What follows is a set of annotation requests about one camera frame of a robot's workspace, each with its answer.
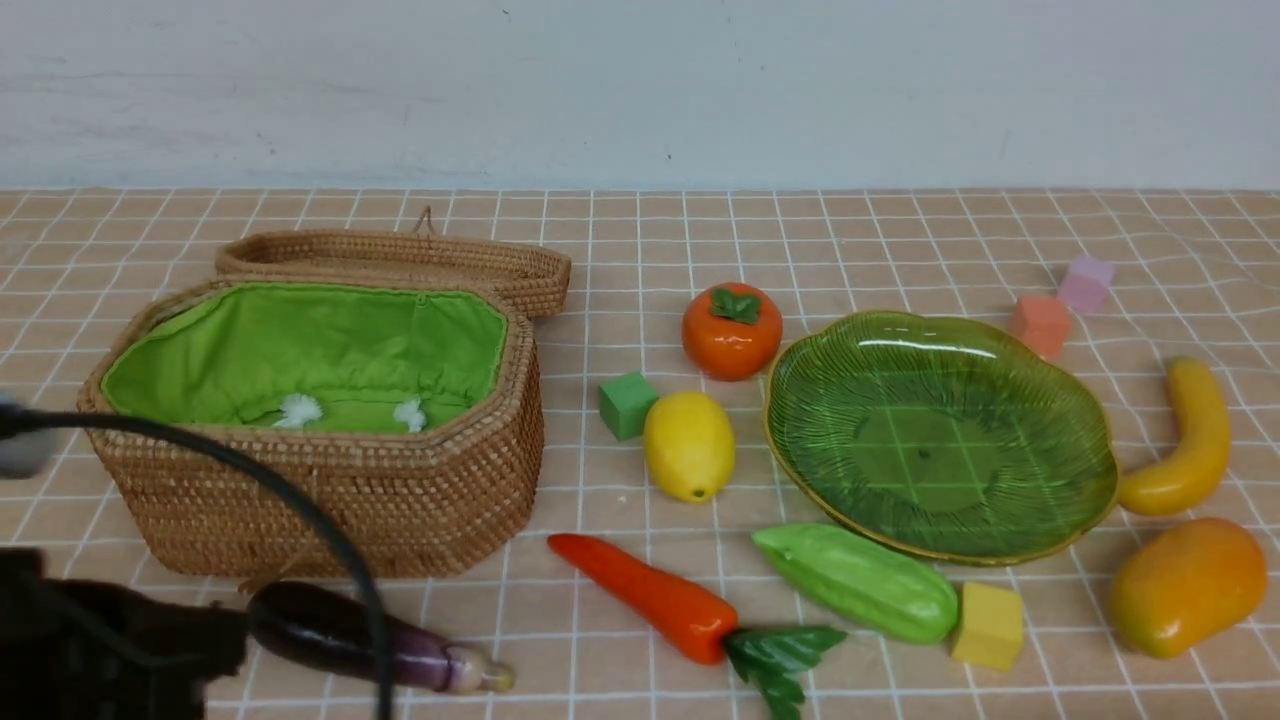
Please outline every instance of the green cube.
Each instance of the green cube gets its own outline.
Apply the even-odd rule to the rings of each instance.
[[[618,441],[644,434],[644,419],[658,402],[658,391],[640,373],[600,383],[600,419]]]

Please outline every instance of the foam block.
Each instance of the foam block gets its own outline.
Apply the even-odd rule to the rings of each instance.
[[[600,419],[620,442],[644,433],[658,391],[640,373],[627,373],[600,383]]]
[[[1014,306],[1009,332],[1041,357],[1057,357],[1071,334],[1071,314],[1056,297],[1021,295]]]
[[[1023,650],[1021,596],[1006,588],[964,583],[954,638],[952,660],[1011,670]]]
[[[1076,313],[1097,313],[1111,292],[1111,279],[1115,266],[1105,260],[1080,255],[1071,260],[1071,266],[1057,288],[1057,299]]]

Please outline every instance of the green fabric lining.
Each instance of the green fabric lining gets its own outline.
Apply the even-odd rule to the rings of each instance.
[[[301,392],[324,409],[307,430],[408,432],[406,400],[431,428],[488,397],[506,341],[507,318],[467,292],[246,283],[152,328],[102,393],[161,423],[270,425]]]

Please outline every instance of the yellow cube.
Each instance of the yellow cube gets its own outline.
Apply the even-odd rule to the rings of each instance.
[[[1023,598],[1016,592],[964,583],[952,660],[1009,670],[1023,650]]]

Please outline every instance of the basket lid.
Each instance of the basket lid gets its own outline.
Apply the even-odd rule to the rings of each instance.
[[[572,260],[532,243],[438,234],[428,206],[407,233],[312,228],[252,234],[220,247],[214,266],[220,275],[472,286],[494,292],[526,318],[541,318],[564,309]]]

